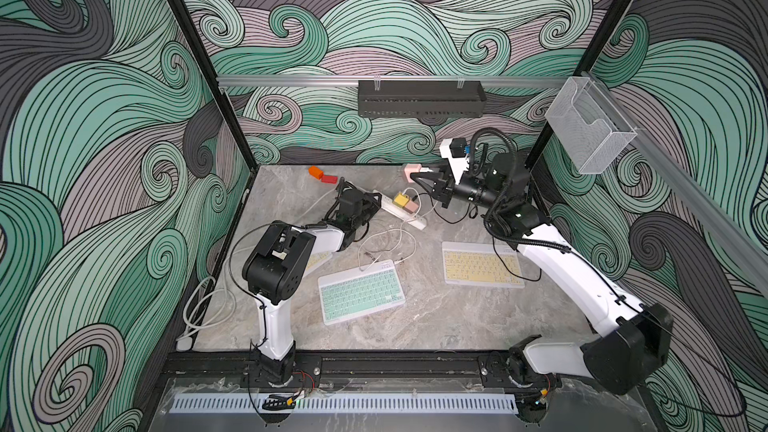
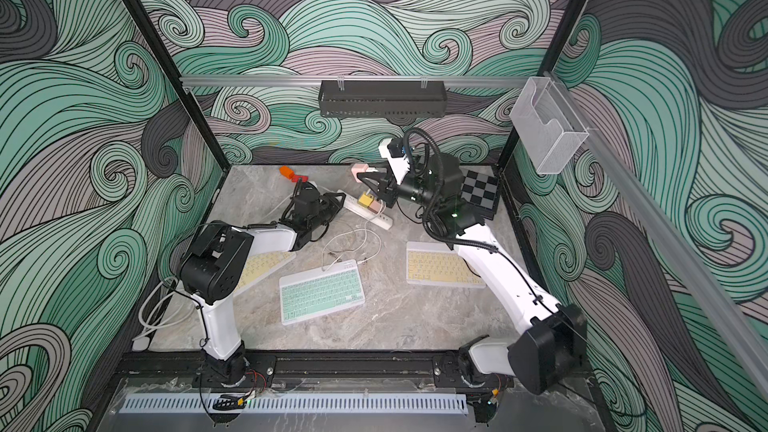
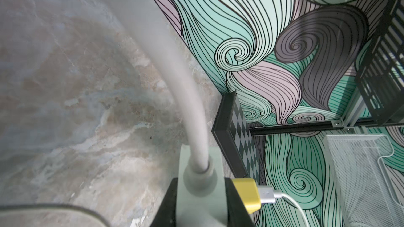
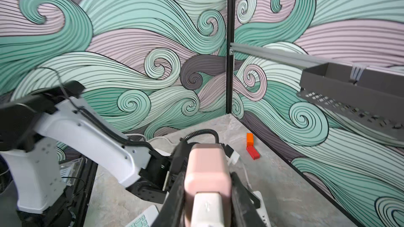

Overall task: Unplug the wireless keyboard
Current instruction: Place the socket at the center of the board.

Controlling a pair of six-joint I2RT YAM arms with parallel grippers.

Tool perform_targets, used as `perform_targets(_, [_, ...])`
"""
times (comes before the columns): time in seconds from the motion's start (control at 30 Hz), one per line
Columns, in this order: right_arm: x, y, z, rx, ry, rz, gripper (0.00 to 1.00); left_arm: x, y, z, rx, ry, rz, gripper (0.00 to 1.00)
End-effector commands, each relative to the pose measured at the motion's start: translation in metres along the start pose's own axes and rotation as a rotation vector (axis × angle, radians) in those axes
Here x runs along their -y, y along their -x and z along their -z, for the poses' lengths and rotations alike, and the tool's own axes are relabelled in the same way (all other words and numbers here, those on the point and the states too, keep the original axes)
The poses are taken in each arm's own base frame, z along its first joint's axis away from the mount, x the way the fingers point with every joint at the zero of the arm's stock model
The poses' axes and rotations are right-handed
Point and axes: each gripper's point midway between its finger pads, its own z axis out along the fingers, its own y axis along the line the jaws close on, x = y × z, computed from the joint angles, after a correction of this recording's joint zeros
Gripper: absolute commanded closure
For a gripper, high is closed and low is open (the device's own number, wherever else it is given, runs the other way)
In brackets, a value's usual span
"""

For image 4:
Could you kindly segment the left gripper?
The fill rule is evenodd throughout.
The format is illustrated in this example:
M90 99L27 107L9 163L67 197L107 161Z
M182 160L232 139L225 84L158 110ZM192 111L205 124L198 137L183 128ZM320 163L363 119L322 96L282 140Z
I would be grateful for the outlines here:
M177 176L186 171L194 145L180 141L169 156L153 150L147 166L140 170L140 179L126 190L144 201L163 203Z

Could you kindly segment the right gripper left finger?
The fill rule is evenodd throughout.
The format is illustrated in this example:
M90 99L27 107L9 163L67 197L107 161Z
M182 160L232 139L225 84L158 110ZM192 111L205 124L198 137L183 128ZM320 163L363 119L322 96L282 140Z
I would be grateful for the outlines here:
M178 175L152 227L185 226L185 174L181 172Z

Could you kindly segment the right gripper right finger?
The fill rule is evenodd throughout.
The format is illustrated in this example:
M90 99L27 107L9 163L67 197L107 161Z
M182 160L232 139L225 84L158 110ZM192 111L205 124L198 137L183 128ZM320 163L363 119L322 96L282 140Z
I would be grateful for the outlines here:
M256 209L260 201L241 182L238 174L230 174L231 188L231 227L266 227Z

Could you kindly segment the pink charger with white cable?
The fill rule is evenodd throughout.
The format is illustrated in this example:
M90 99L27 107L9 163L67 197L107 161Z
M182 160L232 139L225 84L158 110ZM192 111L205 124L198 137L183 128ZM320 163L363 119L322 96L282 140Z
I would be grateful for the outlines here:
M224 149L219 144L195 144L185 175L185 226L191 224L197 193L218 193L222 198L224 226L231 225L231 178Z

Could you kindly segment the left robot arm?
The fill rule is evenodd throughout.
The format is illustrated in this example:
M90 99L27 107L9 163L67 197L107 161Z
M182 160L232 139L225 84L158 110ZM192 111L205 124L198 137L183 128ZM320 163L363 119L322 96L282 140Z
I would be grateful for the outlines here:
M41 214L62 199L67 179L60 165L69 158L88 158L130 193L163 203L186 169L189 148L167 154L130 139L89 106L83 91L70 81L1 105L1 157L17 188L18 210Z

